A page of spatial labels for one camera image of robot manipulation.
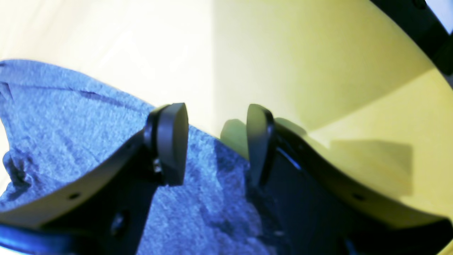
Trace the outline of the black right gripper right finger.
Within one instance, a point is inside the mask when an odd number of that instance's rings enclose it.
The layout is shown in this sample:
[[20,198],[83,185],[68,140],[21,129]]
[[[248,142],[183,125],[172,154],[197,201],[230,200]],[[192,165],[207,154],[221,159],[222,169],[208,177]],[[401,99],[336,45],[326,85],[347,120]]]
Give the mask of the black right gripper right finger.
[[452,222],[349,178],[258,104],[247,111],[250,181],[292,255],[438,255]]

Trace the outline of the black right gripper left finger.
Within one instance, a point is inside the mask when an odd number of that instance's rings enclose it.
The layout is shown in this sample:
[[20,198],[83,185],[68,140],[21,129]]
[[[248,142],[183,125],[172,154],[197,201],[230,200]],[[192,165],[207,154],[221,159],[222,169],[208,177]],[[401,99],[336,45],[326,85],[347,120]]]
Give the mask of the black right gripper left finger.
[[69,185],[1,213],[1,251],[15,255],[134,255],[159,187],[181,186],[185,103],[149,113],[107,160]]

